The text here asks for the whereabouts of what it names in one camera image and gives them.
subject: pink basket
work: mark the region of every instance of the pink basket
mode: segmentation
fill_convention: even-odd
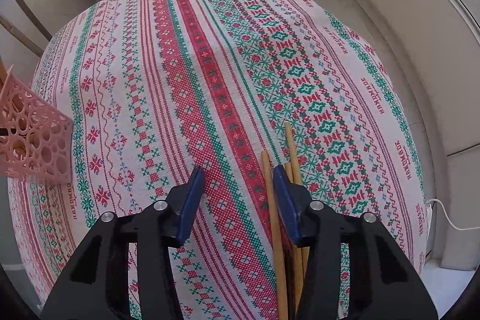
[[[18,80],[11,68],[0,108],[0,174],[30,183],[69,183],[71,119]]]

